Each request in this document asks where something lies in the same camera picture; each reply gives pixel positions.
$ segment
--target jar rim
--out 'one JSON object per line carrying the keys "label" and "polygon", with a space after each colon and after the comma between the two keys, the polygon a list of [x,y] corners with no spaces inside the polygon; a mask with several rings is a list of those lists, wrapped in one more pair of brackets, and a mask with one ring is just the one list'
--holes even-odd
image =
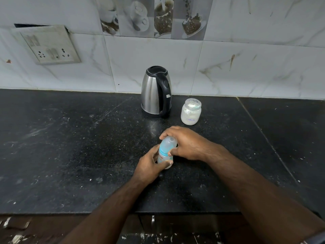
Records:
{"label": "jar rim", "polygon": [[[195,106],[195,107],[190,107],[189,104],[191,104],[191,103],[193,103],[193,102],[196,103],[197,106]],[[199,110],[199,109],[201,108],[201,106],[202,106],[201,102],[200,102],[198,99],[196,99],[196,98],[188,98],[188,99],[186,99],[186,101],[185,101],[185,105],[186,105],[186,107],[188,107],[190,110]]]}

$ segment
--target black kettle handle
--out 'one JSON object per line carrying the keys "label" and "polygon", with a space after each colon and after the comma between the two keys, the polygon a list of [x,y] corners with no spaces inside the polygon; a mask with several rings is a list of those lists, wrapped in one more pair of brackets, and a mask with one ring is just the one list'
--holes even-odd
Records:
{"label": "black kettle handle", "polygon": [[157,81],[157,84],[159,84],[159,86],[162,89],[162,98],[164,100],[163,110],[160,111],[159,114],[161,117],[164,117],[169,111],[169,107],[170,107],[170,104],[172,101],[172,92],[170,90],[170,85],[169,85],[168,79],[164,75],[164,73],[157,73],[156,81]]}

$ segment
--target person's left arm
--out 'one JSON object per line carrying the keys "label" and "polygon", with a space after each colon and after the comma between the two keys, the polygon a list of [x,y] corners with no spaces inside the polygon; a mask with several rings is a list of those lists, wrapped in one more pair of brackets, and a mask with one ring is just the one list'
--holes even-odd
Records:
{"label": "person's left arm", "polygon": [[116,243],[134,202],[172,161],[156,164],[159,145],[140,158],[132,178],[73,229],[62,244]]}

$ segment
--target power socket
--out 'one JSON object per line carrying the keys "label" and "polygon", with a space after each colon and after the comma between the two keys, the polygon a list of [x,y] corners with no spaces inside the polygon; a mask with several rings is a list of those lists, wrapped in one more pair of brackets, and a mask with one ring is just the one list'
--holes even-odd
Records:
{"label": "power socket", "polygon": [[36,64],[80,62],[63,25],[14,28],[12,34]]}

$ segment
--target jar of white powder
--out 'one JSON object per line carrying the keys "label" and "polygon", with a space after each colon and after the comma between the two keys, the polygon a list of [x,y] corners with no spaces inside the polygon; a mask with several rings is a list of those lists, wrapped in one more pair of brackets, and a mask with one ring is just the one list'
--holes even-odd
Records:
{"label": "jar of white powder", "polygon": [[194,125],[201,115],[201,102],[195,98],[189,98],[182,107],[181,120],[186,125]]}

